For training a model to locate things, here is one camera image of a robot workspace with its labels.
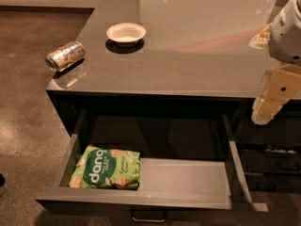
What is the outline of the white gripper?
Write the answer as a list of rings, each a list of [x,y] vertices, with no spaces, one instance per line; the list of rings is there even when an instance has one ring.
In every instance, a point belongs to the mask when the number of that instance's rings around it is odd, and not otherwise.
[[[286,63],[262,76],[251,115],[257,125],[269,123],[301,89],[301,67],[294,65],[301,63],[301,16],[296,3],[287,4],[272,22],[269,54]]]

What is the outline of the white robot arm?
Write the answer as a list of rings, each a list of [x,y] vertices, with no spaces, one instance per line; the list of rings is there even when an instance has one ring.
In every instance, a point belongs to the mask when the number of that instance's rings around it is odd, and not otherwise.
[[[249,46],[267,48],[269,56],[280,62],[262,75],[259,96],[252,106],[251,120],[266,125],[301,89],[301,0],[288,0]]]

